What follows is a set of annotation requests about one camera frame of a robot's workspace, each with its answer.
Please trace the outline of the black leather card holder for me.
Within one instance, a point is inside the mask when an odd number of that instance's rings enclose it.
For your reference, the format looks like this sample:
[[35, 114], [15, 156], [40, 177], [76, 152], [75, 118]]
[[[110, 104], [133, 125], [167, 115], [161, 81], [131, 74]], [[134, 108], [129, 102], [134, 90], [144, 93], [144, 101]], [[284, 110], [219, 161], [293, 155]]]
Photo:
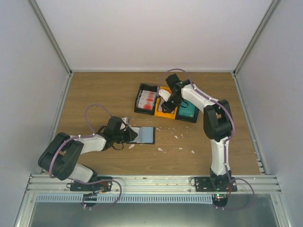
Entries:
[[137, 136], [127, 144], [155, 144], [154, 127], [130, 127]]

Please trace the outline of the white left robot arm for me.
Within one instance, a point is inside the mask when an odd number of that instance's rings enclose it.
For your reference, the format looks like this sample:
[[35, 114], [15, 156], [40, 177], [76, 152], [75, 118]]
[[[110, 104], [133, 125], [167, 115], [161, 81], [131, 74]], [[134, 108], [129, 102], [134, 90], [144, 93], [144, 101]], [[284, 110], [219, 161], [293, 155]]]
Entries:
[[81, 182], [81, 186], [92, 191], [96, 189], [98, 180], [94, 171], [78, 164], [82, 154], [93, 151], [105, 151], [114, 144], [125, 144], [138, 137], [128, 123], [129, 118], [112, 116], [107, 125], [91, 135], [70, 136], [58, 133], [38, 160], [38, 166], [49, 173], [51, 178], [59, 180], [71, 179]]

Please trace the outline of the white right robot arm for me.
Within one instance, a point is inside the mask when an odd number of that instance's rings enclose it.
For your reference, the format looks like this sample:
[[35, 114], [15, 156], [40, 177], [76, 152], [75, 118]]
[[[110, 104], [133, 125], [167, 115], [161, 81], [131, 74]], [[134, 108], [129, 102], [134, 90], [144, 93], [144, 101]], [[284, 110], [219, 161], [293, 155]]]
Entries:
[[181, 81], [176, 74], [166, 78], [171, 93], [158, 89], [165, 100], [162, 111], [171, 113], [182, 101], [187, 100], [203, 114], [203, 130], [211, 142], [212, 164], [210, 168], [210, 187], [219, 192], [231, 181], [228, 162], [229, 141], [234, 134], [234, 122], [228, 101], [212, 98], [200, 90], [190, 79]]

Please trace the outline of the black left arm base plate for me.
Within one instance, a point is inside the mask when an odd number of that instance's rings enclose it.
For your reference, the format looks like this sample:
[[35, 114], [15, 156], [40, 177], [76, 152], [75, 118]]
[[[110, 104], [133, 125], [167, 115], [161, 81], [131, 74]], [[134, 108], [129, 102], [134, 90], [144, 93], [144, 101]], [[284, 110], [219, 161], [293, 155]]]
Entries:
[[110, 192], [111, 191], [111, 180], [112, 177], [109, 176], [97, 176], [89, 182], [100, 181], [103, 182], [95, 184], [81, 184], [78, 182], [67, 183], [66, 187], [72, 192]]

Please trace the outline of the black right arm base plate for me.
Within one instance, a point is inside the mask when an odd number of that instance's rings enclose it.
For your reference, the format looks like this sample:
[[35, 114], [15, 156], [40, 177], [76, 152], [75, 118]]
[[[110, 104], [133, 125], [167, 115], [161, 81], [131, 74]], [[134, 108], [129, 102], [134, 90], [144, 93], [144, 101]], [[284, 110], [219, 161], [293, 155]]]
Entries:
[[228, 178], [216, 178], [213, 176], [194, 177], [196, 192], [237, 192], [237, 186]]

